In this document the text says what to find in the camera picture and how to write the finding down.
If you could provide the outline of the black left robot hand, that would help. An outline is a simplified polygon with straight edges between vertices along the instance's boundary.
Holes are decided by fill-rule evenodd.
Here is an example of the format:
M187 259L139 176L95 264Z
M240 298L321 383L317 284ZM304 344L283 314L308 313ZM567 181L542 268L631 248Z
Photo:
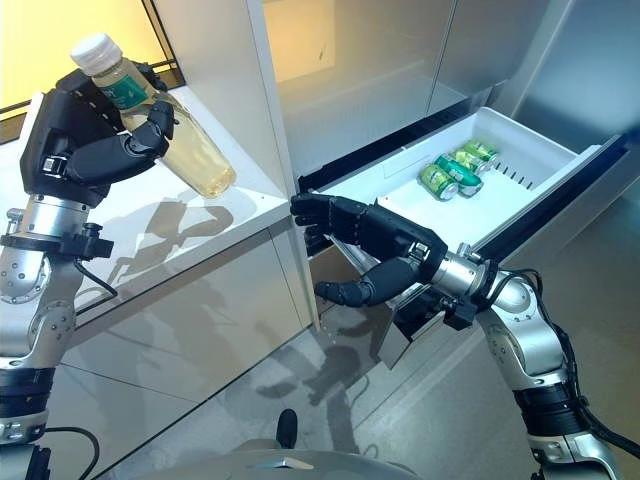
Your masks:
M155 164L174 136L175 108L156 100L126 127L115 103L80 69L43 97L20 158L24 191L96 207L114 183Z

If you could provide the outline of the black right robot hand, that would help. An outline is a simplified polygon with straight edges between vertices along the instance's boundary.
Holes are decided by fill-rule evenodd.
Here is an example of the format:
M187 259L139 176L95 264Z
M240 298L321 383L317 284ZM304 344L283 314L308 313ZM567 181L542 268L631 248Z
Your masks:
M309 235L354 245L378 261L357 281L320 281L314 293L337 305L358 308L384 303L437 272L448 246L432 230L378 204L340 196L300 193L290 213Z

